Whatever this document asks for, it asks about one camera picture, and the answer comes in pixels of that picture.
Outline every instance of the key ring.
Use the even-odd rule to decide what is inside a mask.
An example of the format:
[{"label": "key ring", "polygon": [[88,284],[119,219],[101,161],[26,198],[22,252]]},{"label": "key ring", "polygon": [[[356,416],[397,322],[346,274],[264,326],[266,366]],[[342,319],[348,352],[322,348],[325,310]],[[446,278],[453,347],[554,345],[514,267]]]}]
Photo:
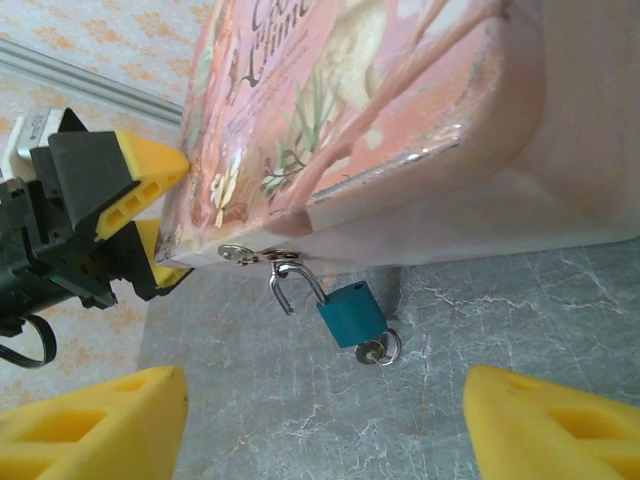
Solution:
[{"label": "key ring", "polygon": [[392,328],[384,332],[383,336],[387,337],[388,339],[393,339],[394,343],[396,344],[396,348],[391,356],[387,356],[387,348],[385,348],[379,340],[372,340],[372,343],[377,343],[378,345],[380,345],[382,347],[382,351],[384,352],[383,356],[380,358],[373,355],[373,361],[378,365],[386,367],[387,365],[391,365],[398,359],[398,357],[400,357],[400,353],[402,352],[402,340],[400,340],[400,336]]}]

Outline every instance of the pink book cover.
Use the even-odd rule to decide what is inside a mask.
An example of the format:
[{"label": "pink book cover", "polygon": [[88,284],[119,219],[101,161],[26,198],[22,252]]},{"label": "pink book cover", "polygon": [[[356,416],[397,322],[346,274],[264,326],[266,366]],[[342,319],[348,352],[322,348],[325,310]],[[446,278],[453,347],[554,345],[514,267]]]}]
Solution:
[{"label": "pink book cover", "polygon": [[260,251],[490,177],[542,113],[538,10],[217,2],[183,115],[191,170],[165,201],[157,260],[216,263],[221,244]]}]

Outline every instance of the clamp jaw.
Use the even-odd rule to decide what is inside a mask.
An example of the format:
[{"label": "clamp jaw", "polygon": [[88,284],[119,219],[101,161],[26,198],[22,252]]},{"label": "clamp jaw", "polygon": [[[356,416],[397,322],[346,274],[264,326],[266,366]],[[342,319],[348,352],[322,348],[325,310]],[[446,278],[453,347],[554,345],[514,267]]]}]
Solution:
[{"label": "clamp jaw", "polygon": [[88,132],[71,109],[37,109],[18,120],[0,168],[0,336],[29,322],[45,350],[37,361],[0,345],[0,358],[25,368],[55,358],[53,331],[35,315],[44,308],[72,297],[109,308],[120,279],[148,301],[191,272],[156,265],[159,220],[134,220],[186,175],[180,151]]}]

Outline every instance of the gray marble surface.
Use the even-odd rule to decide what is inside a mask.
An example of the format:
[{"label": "gray marble surface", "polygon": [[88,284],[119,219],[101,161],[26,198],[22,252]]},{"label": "gray marble surface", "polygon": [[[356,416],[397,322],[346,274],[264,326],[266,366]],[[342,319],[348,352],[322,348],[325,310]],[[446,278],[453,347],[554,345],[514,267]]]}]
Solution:
[{"label": "gray marble surface", "polygon": [[184,365],[177,479],[475,479],[462,413],[491,364],[640,405],[640,241],[391,269],[367,279],[404,339],[390,367],[340,351],[301,281],[199,271],[150,304],[140,367]]}]

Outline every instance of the tree branch illustration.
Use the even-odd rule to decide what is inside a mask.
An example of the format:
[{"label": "tree branch illustration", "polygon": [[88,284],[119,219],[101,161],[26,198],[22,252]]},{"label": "tree branch illustration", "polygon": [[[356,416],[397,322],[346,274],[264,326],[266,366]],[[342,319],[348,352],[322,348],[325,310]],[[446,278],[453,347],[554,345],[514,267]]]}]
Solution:
[{"label": "tree branch illustration", "polygon": [[292,185],[274,198],[272,204],[274,211],[304,208],[304,203],[313,194],[324,172],[338,160],[351,155],[356,141],[369,131],[384,108],[484,20],[492,17],[506,18],[510,4],[510,0],[500,0],[481,8],[472,8],[460,22],[440,37],[427,45],[418,47],[427,29],[446,6],[447,1],[433,2],[418,26],[416,34],[411,38],[407,51],[392,65],[369,104],[334,140],[313,153],[307,167],[296,176]]}]

